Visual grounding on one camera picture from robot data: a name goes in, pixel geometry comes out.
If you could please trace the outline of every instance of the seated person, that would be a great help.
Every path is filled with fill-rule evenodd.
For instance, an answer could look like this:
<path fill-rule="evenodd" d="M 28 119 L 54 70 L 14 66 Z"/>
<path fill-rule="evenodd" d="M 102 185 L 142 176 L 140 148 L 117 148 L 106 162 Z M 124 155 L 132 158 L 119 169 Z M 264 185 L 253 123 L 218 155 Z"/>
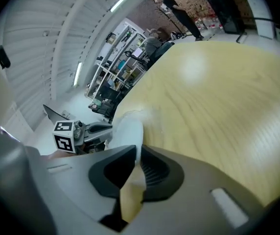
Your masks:
<path fill-rule="evenodd" d="M 144 43 L 146 54 L 149 56 L 150 60 L 156 62 L 165 52 L 171 48 L 174 43 L 166 42 L 162 44 L 159 41 L 160 33 L 156 29 L 151 29 L 149 31 L 150 37 L 148 37 Z"/>

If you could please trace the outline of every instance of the computer monitor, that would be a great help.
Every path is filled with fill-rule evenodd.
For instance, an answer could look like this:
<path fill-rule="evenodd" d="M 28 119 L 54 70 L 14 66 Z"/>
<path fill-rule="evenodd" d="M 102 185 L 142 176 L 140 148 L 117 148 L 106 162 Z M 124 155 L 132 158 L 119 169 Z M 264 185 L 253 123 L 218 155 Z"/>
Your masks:
<path fill-rule="evenodd" d="M 141 54 L 143 53 L 143 50 L 141 48 L 138 48 L 132 53 L 135 57 L 140 57 Z"/>
<path fill-rule="evenodd" d="M 52 121 L 53 124 L 56 123 L 56 121 L 64 121 L 68 120 L 66 117 L 63 117 L 62 115 L 58 114 L 56 111 L 52 110 L 51 108 L 47 107 L 46 105 L 43 105 L 45 111 L 47 112 L 48 119 Z"/>

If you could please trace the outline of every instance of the wooden table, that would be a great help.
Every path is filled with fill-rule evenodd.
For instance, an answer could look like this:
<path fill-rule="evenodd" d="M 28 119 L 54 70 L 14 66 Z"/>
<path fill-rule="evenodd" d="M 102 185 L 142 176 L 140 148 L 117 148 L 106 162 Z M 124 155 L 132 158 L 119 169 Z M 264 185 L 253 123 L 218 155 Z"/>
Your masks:
<path fill-rule="evenodd" d="M 144 144 L 210 163 L 263 205 L 280 196 L 280 57 L 236 43 L 174 45 L 117 108 Z"/>

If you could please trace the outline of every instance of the wood grain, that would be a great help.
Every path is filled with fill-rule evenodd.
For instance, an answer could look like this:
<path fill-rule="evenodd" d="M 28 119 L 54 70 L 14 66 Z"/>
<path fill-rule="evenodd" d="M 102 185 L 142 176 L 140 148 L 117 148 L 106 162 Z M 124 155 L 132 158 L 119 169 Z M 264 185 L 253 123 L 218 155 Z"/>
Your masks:
<path fill-rule="evenodd" d="M 117 108 L 144 144 L 208 162 L 267 205 L 280 196 L 280 57 L 236 43 L 174 45 Z"/>

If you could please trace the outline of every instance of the wall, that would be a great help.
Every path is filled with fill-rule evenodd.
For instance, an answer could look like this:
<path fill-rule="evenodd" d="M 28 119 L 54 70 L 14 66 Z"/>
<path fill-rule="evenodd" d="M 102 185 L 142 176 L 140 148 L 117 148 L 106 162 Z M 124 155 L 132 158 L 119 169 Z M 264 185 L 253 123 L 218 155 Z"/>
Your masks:
<path fill-rule="evenodd" d="M 84 92 L 83 89 L 73 90 L 70 93 L 66 93 L 61 100 L 52 101 L 48 106 L 58 113 L 66 110 L 76 117 L 75 120 L 80 120 L 83 123 L 102 121 L 102 115 L 94 113 L 88 108 L 91 99 L 86 98 Z M 56 147 L 53 141 L 52 129 L 52 122 L 45 117 L 34 131 L 27 145 L 37 148 L 41 155 L 53 153 L 56 151 Z"/>
<path fill-rule="evenodd" d="M 176 0 L 176 2 L 184 7 L 192 18 L 203 17 L 214 13 L 207 0 Z M 157 5 L 153 0 L 145 0 L 127 18 L 144 29 L 157 29 L 162 27 L 167 33 L 178 31 L 165 15 L 158 13 L 156 7 Z M 181 30 L 185 30 L 175 17 L 172 17 L 172 20 Z"/>

